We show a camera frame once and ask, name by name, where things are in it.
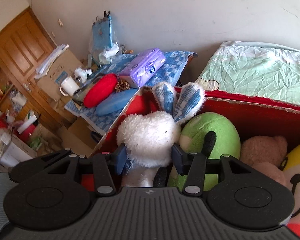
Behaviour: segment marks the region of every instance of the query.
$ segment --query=white plush bunny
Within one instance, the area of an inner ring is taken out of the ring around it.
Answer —
[[[179,141],[180,125],[191,119],[205,101],[203,88],[188,83],[181,89],[179,100],[174,88],[161,82],[152,89],[162,111],[130,115],[118,128],[117,144],[124,143],[131,168],[122,178],[125,187],[153,187],[160,167],[171,162],[171,147]]]

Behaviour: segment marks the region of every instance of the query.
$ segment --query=blue checkered tablecloth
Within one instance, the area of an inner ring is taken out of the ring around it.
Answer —
[[[195,53],[189,51],[173,51],[165,52],[164,56],[166,58],[163,66],[149,79],[146,86],[152,87],[158,82],[167,81],[175,86],[181,76],[181,73],[188,62],[188,57]],[[136,55],[132,54],[122,54],[116,57],[116,59],[110,64],[105,65],[102,69],[94,73],[97,75],[99,73],[119,73],[126,65],[128,65]],[[74,114],[75,116],[81,116],[85,119],[98,133],[105,134],[110,126],[113,124],[115,119],[119,116],[120,110],[113,112],[105,116],[95,115],[95,107],[86,108],[83,107],[80,110],[75,106],[72,100],[70,100],[66,105],[65,109]]]

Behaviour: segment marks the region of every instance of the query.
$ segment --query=tissue package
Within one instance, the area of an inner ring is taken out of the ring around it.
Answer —
[[[163,53],[158,49],[147,49],[138,54],[120,73],[130,87],[140,88],[157,72],[165,62]]]

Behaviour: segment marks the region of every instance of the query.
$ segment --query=mug handle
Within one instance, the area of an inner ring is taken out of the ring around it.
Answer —
[[[63,94],[65,97],[69,96],[68,93],[65,93],[65,92],[62,91],[62,87],[59,87],[59,89],[60,89],[61,94]]]

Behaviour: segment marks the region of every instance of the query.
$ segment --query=plaid bunny ear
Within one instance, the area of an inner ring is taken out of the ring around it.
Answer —
[[[184,85],[173,112],[174,121],[181,125],[191,119],[205,100],[205,92],[199,84],[190,82]]]
[[[160,82],[152,88],[152,92],[161,110],[172,115],[177,102],[177,93],[172,85],[167,82]]]

